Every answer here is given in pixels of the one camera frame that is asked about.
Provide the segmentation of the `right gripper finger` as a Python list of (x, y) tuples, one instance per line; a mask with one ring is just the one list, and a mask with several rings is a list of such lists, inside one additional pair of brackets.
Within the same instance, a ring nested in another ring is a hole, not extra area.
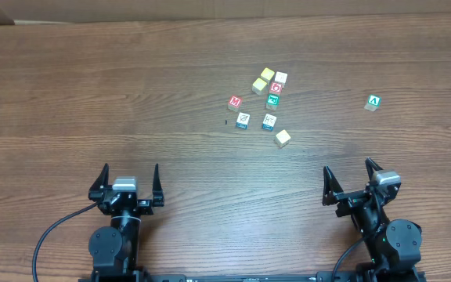
[(323, 168), (323, 178), (323, 206), (329, 206), (338, 203), (341, 200), (344, 191), (328, 166), (325, 166)]
[(369, 181), (376, 181), (378, 174), (383, 170), (383, 168), (370, 157), (365, 160), (365, 166)]

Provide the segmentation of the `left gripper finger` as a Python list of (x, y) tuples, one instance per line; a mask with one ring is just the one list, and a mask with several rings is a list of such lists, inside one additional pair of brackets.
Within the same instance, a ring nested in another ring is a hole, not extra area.
[(91, 185), (88, 190), (88, 199), (90, 201), (99, 202), (103, 199), (104, 188), (108, 185), (109, 181), (109, 165), (106, 163), (103, 166), (97, 179)]
[(153, 174), (153, 186), (152, 186), (152, 194), (153, 194), (153, 206), (154, 207), (164, 207), (164, 191), (162, 189), (160, 174), (159, 174), (159, 165), (155, 164), (154, 174)]

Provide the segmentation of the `yellow plain wooden block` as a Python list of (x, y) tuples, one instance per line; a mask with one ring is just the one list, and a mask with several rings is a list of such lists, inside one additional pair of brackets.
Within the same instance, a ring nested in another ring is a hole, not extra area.
[(277, 146), (278, 146), (279, 148), (282, 148), (282, 147), (286, 146), (286, 145), (290, 142), (291, 136), (290, 136), (289, 133), (284, 129), (284, 130), (278, 132), (278, 133), (275, 135), (275, 139), (274, 139), (274, 140), (275, 140)]

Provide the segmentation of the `white block blue H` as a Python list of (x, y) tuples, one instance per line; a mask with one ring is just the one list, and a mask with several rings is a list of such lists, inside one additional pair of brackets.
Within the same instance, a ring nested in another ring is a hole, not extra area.
[(262, 122), (262, 128), (268, 131), (272, 131), (276, 124), (277, 117), (271, 114), (266, 114)]

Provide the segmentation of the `red M block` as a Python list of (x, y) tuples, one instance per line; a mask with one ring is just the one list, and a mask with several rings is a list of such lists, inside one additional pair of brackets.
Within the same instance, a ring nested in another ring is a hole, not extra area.
[(239, 96), (231, 96), (229, 98), (227, 107), (229, 110), (232, 110), (234, 112), (238, 112), (241, 108), (243, 99)]

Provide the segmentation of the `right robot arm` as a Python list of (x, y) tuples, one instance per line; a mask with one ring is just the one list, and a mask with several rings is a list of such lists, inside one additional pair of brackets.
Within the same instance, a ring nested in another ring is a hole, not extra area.
[[(418, 272), (422, 229), (406, 219), (390, 220), (384, 206), (393, 201), (401, 186), (400, 175), (385, 170), (371, 158), (365, 160), (369, 181), (363, 190), (346, 193), (329, 167), (323, 168), (322, 205), (336, 205), (337, 217), (350, 216), (361, 234), (338, 259), (325, 281), (425, 281)], [(365, 244), (370, 261), (353, 272), (341, 272), (342, 262), (359, 245)]]

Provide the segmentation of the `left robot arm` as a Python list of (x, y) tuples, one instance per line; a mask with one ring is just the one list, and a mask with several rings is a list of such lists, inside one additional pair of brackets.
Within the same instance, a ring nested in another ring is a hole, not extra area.
[(106, 164), (88, 191), (88, 199), (110, 217), (110, 225), (97, 229), (90, 237), (88, 250), (93, 259), (92, 281), (152, 280), (149, 272), (137, 265), (141, 217), (152, 215), (164, 206), (159, 168), (154, 168), (152, 197), (138, 198), (135, 176), (120, 176), (109, 183)]

